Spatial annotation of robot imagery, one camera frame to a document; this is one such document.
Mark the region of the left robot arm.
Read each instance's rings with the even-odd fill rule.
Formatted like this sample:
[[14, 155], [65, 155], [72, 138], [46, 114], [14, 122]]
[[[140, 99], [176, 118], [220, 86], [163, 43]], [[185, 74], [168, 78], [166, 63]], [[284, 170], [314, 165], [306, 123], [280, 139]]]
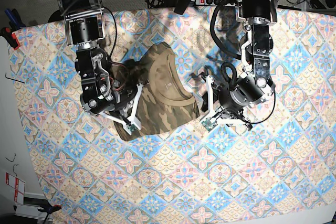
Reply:
[[[236, 20], [245, 32], [239, 43], [239, 53], [229, 51], [215, 33], [218, 13], [228, 4], [235, 6]], [[244, 108], [252, 108], [276, 97], [269, 58], [273, 49], [269, 26], [277, 22], [276, 7], [276, 0], [220, 0], [216, 4], [210, 22], [211, 37], [225, 55], [241, 61], [243, 71], [238, 74], [232, 63], [222, 63], [222, 83], [211, 75], [200, 74], [207, 88], [202, 97], [205, 115], [200, 123], [208, 131], [219, 124], [243, 124], [251, 130], [253, 122], [244, 116]]]

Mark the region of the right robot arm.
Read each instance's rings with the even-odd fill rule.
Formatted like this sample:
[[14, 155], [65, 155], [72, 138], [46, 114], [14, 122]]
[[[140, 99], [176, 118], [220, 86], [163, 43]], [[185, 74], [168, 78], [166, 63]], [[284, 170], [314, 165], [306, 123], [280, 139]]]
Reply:
[[67, 45], [77, 47], [75, 69], [81, 78], [82, 108], [122, 125], [131, 135], [141, 128], [136, 111], [143, 85], [131, 80], [126, 65], [111, 60], [99, 46], [105, 38], [102, 0], [58, 0]]

